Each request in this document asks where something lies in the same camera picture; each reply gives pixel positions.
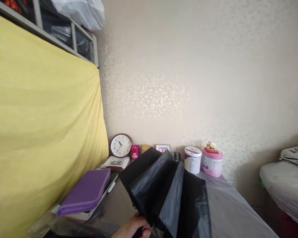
umbrella handle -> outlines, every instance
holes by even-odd
[[[138,230],[136,231],[136,233],[133,235],[132,238],[140,238],[142,236],[142,231],[144,230],[144,226],[138,228]]]

umbrella canopy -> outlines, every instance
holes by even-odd
[[[164,237],[211,238],[205,181],[166,150],[150,148],[119,174],[133,205]]]

photo frame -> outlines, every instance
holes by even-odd
[[[156,145],[156,150],[160,151],[161,153],[165,152],[166,150],[171,152],[170,145]]]

desk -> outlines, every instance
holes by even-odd
[[[207,186],[212,238],[278,238],[223,176],[211,177],[202,170],[197,176]],[[121,181],[116,182],[89,221],[56,217],[48,211],[31,229],[30,238],[40,238],[47,229],[64,236],[111,237],[136,212]],[[152,237],[159,238],[162,234],[153,229]]]

pink can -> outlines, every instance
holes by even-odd
[[[212,152],[205,147],[203,149],[202,169],[208,175],[220,177],[222,175],[223,153],[216,150],[218,153]]]
[[[131,147],[131,159],[132,161],[135,161],[139,157],[139,146],[138,145],[133,145]]]

